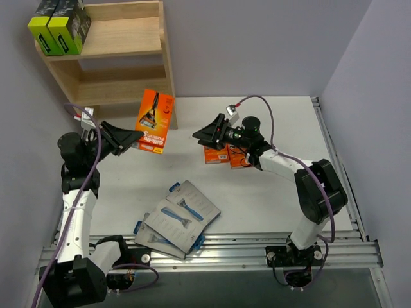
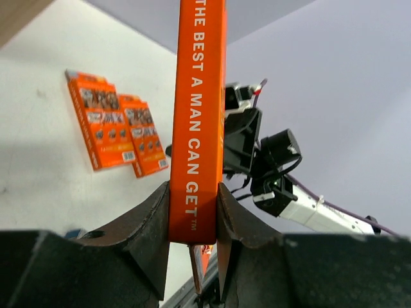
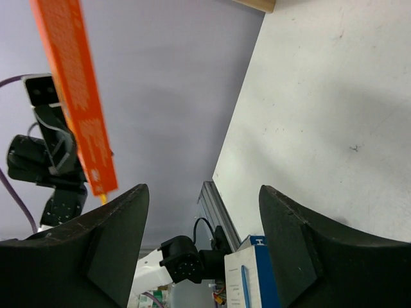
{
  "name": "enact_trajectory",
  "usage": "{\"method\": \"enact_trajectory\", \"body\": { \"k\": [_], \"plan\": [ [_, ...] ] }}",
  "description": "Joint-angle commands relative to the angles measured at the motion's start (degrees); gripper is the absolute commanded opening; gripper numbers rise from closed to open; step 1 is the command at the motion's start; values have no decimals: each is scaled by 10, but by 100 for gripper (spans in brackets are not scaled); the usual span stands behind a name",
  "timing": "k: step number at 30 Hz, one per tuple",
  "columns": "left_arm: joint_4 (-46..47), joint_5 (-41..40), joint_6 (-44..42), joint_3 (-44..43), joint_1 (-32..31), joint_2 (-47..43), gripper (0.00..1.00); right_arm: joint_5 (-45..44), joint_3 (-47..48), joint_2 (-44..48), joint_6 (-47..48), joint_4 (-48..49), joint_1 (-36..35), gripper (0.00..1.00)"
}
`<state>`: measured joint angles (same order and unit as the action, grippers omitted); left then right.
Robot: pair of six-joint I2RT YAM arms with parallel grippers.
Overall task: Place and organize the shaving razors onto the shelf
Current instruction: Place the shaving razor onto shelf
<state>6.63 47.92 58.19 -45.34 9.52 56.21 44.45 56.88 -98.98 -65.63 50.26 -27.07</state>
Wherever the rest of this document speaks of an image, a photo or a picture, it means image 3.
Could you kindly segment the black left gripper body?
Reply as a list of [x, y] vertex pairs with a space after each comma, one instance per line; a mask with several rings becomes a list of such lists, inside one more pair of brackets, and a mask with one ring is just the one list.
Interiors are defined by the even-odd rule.
[[87, 181], [74, 134], [61, 107], [32, 108], [41, 138], [16, 135], [8, 148], [8, 176], [56, 189], [77, 189]]

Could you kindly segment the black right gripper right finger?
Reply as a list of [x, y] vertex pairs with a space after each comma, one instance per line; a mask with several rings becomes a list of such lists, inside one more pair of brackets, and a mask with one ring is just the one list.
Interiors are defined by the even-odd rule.
[[268, 185], [259, 211], [282, 307], [410, 307], [410, 243], [346, 226]]

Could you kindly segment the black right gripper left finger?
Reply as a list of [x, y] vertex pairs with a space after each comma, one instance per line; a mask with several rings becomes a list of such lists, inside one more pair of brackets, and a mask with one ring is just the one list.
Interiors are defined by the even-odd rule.
[[149, 202], [139, 184], [67, 223], [1, 241], [1, 307], [126, 307]]

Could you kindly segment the orange razor box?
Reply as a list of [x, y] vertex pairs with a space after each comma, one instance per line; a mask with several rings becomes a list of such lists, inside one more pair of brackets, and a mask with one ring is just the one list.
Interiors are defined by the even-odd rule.
[[102, 204], [118, 188], [112, 151], [79, 1], [31, 1], [78, 157]]

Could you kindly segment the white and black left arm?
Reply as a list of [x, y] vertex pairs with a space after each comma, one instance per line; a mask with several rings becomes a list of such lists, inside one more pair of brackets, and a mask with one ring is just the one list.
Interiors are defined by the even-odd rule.
[[33, 109], [41, 139], [16, 136], [11, 178], [53, 188], [41, 217], [44, 231], [1, 242], [2, 307], [126, 307], [131, 295], [190, 280], [224, 278], [228, 246], [197, 250], [179, 235], [140, 257], [149, 190], [139, 184], [83, 213], [85, 175], [60, 106]]

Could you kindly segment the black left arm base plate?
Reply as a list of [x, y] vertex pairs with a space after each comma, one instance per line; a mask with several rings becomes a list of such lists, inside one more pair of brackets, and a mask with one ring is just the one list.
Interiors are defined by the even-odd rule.
[[194, 283], [201, 283], [203, 280], [225, 280], [224, 258], [232, 253], [225, 232], [221, 225], [213, 229], [206, 218], [198, 218], [193, 227], [194, 244], [197, 241], [197, 226], [200, 221], [203, 221], [211, 231], [211, 249], [198, 251], [195, 264], [199, 265], [199, 269], [193, 270], [190, 280]]

